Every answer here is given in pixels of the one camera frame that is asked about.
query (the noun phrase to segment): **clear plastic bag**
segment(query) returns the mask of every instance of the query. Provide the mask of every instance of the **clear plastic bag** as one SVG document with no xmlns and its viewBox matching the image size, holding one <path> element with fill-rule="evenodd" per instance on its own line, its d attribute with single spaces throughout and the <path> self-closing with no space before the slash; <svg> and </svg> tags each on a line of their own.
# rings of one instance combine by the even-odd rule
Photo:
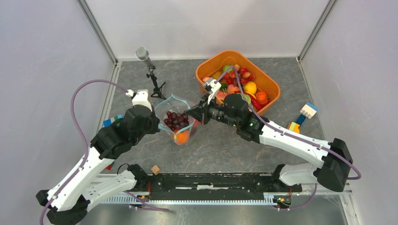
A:
<svg viewBox="0 0 398 225">
<path fill-rule="evenodd" d="M 166 131 L 169 136 L 173 139 L 174 143 L 178 145 L 182 145 L 188 142 L 192 132 L 192 128 L 195 124 L 195 119 L 188 116 L 189 125 L 178 130 L 174 133 L 165 123 L 164 119 L 167 119 L 167 112 L 176 112 L 176 113 L 183 113 L 185 110 L 190 109 L 190 105 L 188 102 L 182 98 L 176 97 L 175 95 L 171 94 L 169 98 L 164 100 L 163 102 L 159 103 L 155 107 L 156 116 L 161 120 L 159 123 L 159 129 Z"/>
</svg>

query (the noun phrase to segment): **microphone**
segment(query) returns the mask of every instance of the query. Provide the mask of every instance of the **microphone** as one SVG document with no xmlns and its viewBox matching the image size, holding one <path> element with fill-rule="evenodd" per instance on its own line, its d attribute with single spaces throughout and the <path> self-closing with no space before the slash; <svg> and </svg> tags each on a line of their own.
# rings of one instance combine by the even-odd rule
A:
<svg viewBox="0 0 398 225">
<path fill-rule="evenodd" d="M 149 58 L 149 52 L 146 48 L 144 47 L 139 47 L 136 50 L 136 57 L 143 61 L 149 68 L 153 67 L 153 63 L 151 59 Z"/>
</svg>

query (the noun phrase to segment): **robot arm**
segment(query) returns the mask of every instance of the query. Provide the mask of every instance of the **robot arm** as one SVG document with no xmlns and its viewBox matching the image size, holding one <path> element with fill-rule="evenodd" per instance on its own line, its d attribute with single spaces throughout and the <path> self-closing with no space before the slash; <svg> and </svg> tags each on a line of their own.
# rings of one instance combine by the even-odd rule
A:
<svg viewBox="0 0 398 225">
<path fill-rule="evenodd" d="M 332 191 L 341 192 L 350 172 L 350 167 L 322 147 L 334 151 L 352 163 L 344 141 L 317 140 L 297 134 L 261 117 L 265 124 L 251 111 L 240 95 L 228 95 L 223 105 L 215 103 L 220 84 L 209 79 L 203 84 L 208 91 L 192 109 L 185 113 L 207 124 L 211 119 L 237 128 L 237 134 L 247 141 L 272 145 L 297 155 L 309 163 L 301 165 L 279 165 L 273 176 L 287 185 L 320 183 Z"/>
<path fill-rule="evenodd" d="M 66 177 L 50 190 L 41 190 L 36 195 L 40 205 L 45 206 L 50 199 L 54 199 L 49 206 L 47 217 L 55 225 L 76 224 L 100 202 L 125 190 L 140 185 L 140 172 L 127 169 L 118 176 L 95 186 L 89 184 L 95 177 L 121 154 L 137 145 L 146 134 L 159 132 L 159 119 L 148 101 L 148 91 L 139 90 L 137 93 L 129 90 L 126 94 L 132 98 L 133 107 L 128 109 L 125 116 L 114 121 L 110 126 L 103 127 L 91 140 L 88 159 L 83 168 L 80 161 L 66 175 Z M 79 172 L 54 196 L 58 188 L 76 171 Z"/>
</svg>

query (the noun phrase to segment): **yellow lego brick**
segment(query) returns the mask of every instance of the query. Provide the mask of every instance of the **yellow lego brick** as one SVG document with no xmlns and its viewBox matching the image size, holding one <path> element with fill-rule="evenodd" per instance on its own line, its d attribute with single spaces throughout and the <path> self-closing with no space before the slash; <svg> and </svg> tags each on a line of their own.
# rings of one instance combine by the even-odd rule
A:
<svg viewBox="0 0 398 225">
<path fill-rule="evenodd" d="M 291 123 L 289 123 L 289 125 L 287 126 L 287 128 L 288 128 L 289 130 L 291 130 L 291 131 L 293 131 L 293 132 L 296 132 L 296 133 L 300 133 L 299 127 L 300 127 L 300 125 L 297 124 L 297 123 L 295 123 L 295 122 L 291 122 Z"/>
</svg>

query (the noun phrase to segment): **tripod stand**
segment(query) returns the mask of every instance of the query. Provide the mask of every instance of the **tripod stand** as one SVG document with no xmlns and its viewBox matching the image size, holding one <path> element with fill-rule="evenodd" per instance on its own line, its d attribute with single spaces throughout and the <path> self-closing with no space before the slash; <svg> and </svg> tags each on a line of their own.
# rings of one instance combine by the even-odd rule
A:
<svg viewBox="0 0 398 225">
<path fill-rule="evenodd" d="M 158 83 L 156 82 L 157 77 L 156 77 L 155 74 L 153 73 L 153 70 L 155 70 L 155 69 L 156 69 L 155 66 L 150 66 L 150 67 L 148 67 L 149 74 L 146 74 L 146 77 L 147 77 L 147 78 L 150 77 L 150 78 L 152 79 L 153 85 L 155 86 L 155 88 L 153 89 L 153 94 L 151 94 L 151 97 L 152 97 L 152 98 L 155 97 L 155 98 L 166 99 L 166 98 L 162 95 L 162 93 L 161 93 L 162 88 L 163 88 L 163 85 L 164 85 L 166 82 L 164 82 L 164 83 L 161 85 L 160 88 L 158 87 Z"/>
</svg>

